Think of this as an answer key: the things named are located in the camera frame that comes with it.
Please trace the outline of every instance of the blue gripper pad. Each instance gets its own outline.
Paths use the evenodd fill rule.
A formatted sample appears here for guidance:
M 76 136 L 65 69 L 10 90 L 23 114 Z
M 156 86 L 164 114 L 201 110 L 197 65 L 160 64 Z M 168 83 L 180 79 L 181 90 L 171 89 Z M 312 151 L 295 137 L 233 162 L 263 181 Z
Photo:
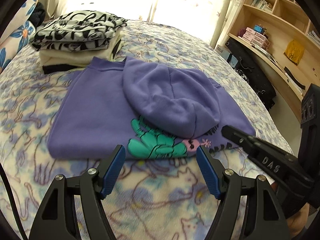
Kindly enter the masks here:
M 103 187 L 101 190 L 101 195 L 105 198 L 112 192 L 113 187 L 116 184 L 116 180 L 119 176 L 121 168 L 125 161 L 125 149 L 123 146 L 119 149 L 116 156 L 114 157 L 112 163 L 110 164 L 108 171 L 103 177 Z
M 197 148 L 196 160 L 210 194 L 214 195 L 216 199 L 221 199 L 219 178 L 201 147 Z

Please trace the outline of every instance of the metal screw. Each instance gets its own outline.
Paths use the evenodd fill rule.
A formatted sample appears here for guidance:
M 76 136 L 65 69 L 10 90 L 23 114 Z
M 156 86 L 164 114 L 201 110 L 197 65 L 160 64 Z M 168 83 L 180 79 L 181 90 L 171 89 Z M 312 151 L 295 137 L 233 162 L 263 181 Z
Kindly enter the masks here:
M 63 175 L 62 174 L 58 174 L 56 177 L 55 177 L 56 180 L 62 180 L 63 179 Z
M 90 175 L 93 175 L 93 174 L 95 174 L 97 172 L 97 169 L 96 168 L 90 168 L 90 169 L 88 169 L 88 173 L 90 174 Z
M 231 175 L 233 175 L 233 170 L 232 169 L 226 169 L 225 171 L 224 171 L 224 173 L 225 174 L 227 174 L 227 175 L 229 175 L 229 176 L 231 176 Z
M 266 181 L 267 180 L 266 176 L 264 176 L 264 175 L 259 175 L 258 179 L 261 180 L 261 181 Z

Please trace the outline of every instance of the pillow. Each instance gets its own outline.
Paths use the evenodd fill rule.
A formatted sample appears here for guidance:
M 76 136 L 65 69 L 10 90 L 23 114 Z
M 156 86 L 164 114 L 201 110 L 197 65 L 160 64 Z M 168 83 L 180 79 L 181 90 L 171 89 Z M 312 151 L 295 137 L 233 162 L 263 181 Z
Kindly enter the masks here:
M 36 7 L 38 0 L 27 0 L 17 11 L 7 28 L 4 30 L 4 33 L 2 34 L 0 38 L 0 44 L 5 41 L 6 38 L 9 37 L 9 35 L 16 29 L 19 28 L 19 26 L 23 25 L 28 18 L 30 17 L 31 13 Z
M 29 43 L 29 36 L 36 32 L 30 21 L 26 21 L 0 44 L 0 74 L 17 53 Z

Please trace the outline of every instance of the pink cartoon face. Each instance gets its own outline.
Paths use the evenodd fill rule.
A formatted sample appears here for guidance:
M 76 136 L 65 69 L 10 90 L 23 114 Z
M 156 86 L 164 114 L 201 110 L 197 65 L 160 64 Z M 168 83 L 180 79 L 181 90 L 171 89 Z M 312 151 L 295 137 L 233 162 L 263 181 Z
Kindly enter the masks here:
M 187 152 L 195 152 L 200 145 L 207 148 L 211 146 L 211 141 L 208 139 L 202 139 L 201 143 L 197 139 L 185 139 L 182 142 L 187 147 Z

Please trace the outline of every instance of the bookshelf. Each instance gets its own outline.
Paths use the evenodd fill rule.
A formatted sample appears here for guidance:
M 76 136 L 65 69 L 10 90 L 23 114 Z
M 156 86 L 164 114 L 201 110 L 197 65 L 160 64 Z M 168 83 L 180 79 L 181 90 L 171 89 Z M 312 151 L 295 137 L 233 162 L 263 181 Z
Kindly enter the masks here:
M 318 36 L 319 33 L 294 0 L 265 0 L 273 6 L 271 12 L 252 6 L 253 1 L 244 0 L 228 35 L 252 51 L 268 79 L 286 100 L 300 121 L 303 95 L 311 83 L 320 86 L 320 46 L 307 35 L 312 30 Z M 240 29 L 245 27 L 253 29 L 255 25 L 260 25 L 267 29 L 270 42 L 268 51 L 278 62 L 278 66 L 274 65 L 249 43 L 238 38 Z M 305 49 L 303 57 L 297 66 L 284 55 L 284 51 L 291 40 L 298 41 Z M 287 79 L 284 74 L 284 67 L 287 67 L 294 77 L 306 86 L 306 90 L 303 90 L 302 94 Z

